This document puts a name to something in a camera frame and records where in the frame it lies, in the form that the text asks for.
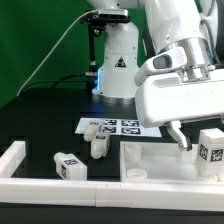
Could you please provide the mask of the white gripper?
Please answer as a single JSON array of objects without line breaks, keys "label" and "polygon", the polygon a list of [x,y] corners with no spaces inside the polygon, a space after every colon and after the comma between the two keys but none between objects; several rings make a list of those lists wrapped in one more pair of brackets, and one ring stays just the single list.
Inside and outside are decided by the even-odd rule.
[{"label": "white gripper", "polygon": [[192,144],[180,130],[180,121],[224,115],[224,69],[210,73],[210,80],[183,83],[177,73],[147,78],[135,95],[136,114],[143,127],[167,131],[181,151]]}]

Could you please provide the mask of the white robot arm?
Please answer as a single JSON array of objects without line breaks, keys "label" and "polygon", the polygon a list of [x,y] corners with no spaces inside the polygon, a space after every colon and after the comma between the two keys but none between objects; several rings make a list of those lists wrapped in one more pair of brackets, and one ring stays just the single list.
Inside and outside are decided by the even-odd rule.
[{"label": "white robot arm", "polygon": [[93,97],[133,101],[146,128],[166,126],[179,148],[184,122],[224,116],[224,67],[216,54],[222,0],[88,0],[106,24]]}]

